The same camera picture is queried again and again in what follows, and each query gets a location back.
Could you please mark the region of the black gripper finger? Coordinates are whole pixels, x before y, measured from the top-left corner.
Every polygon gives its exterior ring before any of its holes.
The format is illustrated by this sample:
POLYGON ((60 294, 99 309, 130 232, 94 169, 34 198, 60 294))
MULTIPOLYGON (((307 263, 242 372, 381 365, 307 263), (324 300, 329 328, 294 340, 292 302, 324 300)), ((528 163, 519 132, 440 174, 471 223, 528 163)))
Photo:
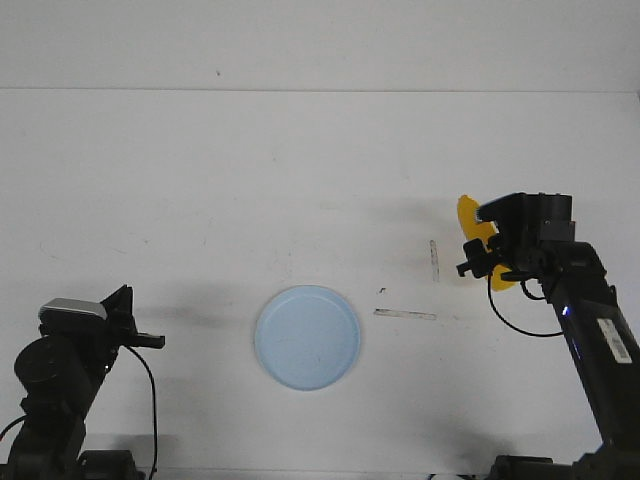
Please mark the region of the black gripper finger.
POLYGON ((466 261, 456 266, 460 277, 467 272, 474 278, 490 277, 495 268, 500 274, 507 274, 507 278, 518 276, 522 266, 513 240, 516 200, 515 194, 485 204, 469 195, 458 199, 457 218, 466 240, 463 244, 466 261))
POLYGON ((106 319, 112 329, 136 329, 135 318, 133 316, 133 299, 133 288, 128 285, 123 285, 100 302, 106 311, 106 319))

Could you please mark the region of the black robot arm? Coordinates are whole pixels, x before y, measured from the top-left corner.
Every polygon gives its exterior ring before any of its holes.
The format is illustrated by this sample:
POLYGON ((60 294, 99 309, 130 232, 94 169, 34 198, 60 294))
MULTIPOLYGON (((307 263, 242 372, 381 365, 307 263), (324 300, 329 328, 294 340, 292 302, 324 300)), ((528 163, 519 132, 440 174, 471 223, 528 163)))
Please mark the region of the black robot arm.
POLYGON ((492 479, 636 479, 639 476, 639 346, 595 249, 575 238, 572 198, 512 193, 483 205, 459 198, 466 242, 460 275, 490 290, 534 279, 553 306, 601 435, 571 465, 501 455, 492 479))
POLYGON ((17 356, 14 372, 26 391, 4 479, 151 479, 127 449, 84 450, 86 418, 118 351, 161 349, 162 336, 140 332, 132 287, 104 300, 54 298, 38 312, 40 336, 17 356))

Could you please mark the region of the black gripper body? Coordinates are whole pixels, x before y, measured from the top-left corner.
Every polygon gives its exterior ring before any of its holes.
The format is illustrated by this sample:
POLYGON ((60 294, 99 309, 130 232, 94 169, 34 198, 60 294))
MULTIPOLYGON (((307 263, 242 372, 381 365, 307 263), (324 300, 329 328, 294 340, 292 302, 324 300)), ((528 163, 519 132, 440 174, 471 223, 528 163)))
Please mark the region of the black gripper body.
POLYGON ((518 192, 494 201, 494 221, 503 237, 505 259, 520 272, 542 271, 543 254, 538 241, 542 199, 541 193, 518 192))
POLYGON ((102 350, 109 355, 115 355, 120 347, 160 350, 166 345, 166 339, 163 335, 139 332, 134 322, 105 320, 102 327, 102 350))

